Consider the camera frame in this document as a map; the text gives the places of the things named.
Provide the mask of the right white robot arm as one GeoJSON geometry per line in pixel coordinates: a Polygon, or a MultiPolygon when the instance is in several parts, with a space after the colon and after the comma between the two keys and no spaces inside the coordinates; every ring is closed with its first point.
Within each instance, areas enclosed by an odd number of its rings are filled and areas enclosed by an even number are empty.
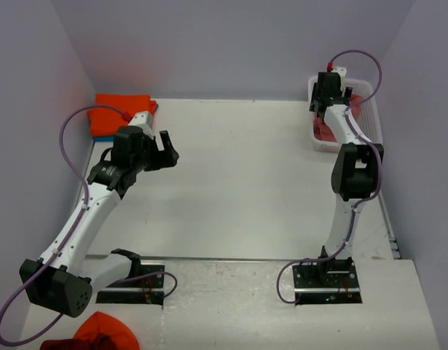
{"type": "Polygon", "coordinates": [[[353,239],[366,202],[378,196],[382,182],[384,149],[360,129],[351,106],[352,89],[342,87],[339,73],[318,73],[310,111],[331,129],[339,145],[331,173],[336,206],[331,232],[317,260],[315,277],[333,287],[353,274],[353,239]]]}

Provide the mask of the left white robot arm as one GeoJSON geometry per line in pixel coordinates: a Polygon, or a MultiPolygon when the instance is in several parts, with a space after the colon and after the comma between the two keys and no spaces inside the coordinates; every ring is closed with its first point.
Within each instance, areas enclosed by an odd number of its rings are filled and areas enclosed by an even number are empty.
{"type": "Polygon", "coordinates": [[[137,176],[176,166],[179,155],[169,133],[161,131],[160,139],[162,149],[138,126],[116,132],[110,158],[102,158],[91,169],[82,199],[62,231],[37,260],[25,260],[20,266],[31,303],[76,318],[96,292],[115,283],[132,287],[141,280],[141,258],[125,249],[112,250],[91,268],[84,269],[83,263],[94,238],[137,176]]]}

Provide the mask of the pink t shirt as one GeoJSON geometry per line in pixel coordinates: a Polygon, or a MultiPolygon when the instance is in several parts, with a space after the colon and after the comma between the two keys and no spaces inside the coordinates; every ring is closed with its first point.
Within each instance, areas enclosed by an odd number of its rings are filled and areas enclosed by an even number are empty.
{"type": "MultiPolygon", "coordinates": [[[[362,96],[353,93],[350,96],[349,105],[353,105],[362,100],[362,96]]],[[[355,106],[351,109],[354,120],[358,123],[361,114],[361,106],[355,106]]],[[[314,112],[313,113],[313,133],[314,137],[320,141],[336,142],[335,136],[330,127],[314,112]]]]}

